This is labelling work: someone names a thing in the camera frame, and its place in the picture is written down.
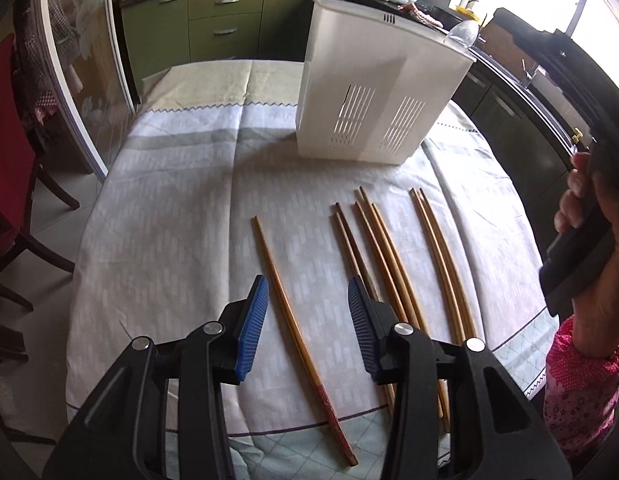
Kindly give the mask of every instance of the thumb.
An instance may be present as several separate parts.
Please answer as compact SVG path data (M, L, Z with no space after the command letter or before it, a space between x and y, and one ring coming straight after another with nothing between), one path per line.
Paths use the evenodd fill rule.
M593 174L593 185L601 211L611 224L619 250L619 191L599 172Z

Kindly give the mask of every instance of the person's arm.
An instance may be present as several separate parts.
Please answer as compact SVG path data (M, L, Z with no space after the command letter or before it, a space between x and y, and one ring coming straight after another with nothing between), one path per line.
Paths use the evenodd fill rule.
M572 158L570 189L555 216L560 233L583 222L578 199L592 187L589 157ZM611 223L615 249L598 280L573 299L574 315L561 325L547 355L545 421L568 458L605 436L619 396L619 192L598 174L593 187Z

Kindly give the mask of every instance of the tablecloth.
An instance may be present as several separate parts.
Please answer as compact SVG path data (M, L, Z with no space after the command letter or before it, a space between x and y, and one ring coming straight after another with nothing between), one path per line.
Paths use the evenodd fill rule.
M304 159L294 124L301 73L302 64L290 62L202 62L146 86L80 244L68 341L70 416L132 338L183 338L246 297L256 274L268 276L250 223L258 215L361 464L347 468L321 426L325 416L270 294L253 370L240 386L223 389L238 477L377 478L385 400L363 368L347 306L347 263L331 221L340 202L371 254L350 208L358 186L389 224L432 337L451 340L412 187L423 187L432 203L480 336L527 394L542 384L557 324L545 309L541 259L523 205L480 132L450 102L402 166ZM170 394L173 432L176 383ZM443 438L442 457L446 451Z

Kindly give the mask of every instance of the silver screw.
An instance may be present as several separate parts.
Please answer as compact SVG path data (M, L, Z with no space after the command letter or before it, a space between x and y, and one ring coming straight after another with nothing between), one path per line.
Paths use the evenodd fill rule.
M203 325L203 332L207 335L217 335L223 332L223 325L218 321L210 321Z
M134 341L132 341L132 348L135 350L146 350L149 346L150 340L144 335L137 337Z
M467 340L467 348L473 352L482 352L485 349L485 343L476 337Z
M396 323L394 332L400 335L410 335L414 333L414 328L408 323Z

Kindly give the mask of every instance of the pink sleeve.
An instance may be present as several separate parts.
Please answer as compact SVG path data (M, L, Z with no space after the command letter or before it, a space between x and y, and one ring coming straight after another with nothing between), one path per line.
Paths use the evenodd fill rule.
M619 347L607 359L584 357L572 345L573 316L547 354L544 416L568 458L598 443L619 400Z

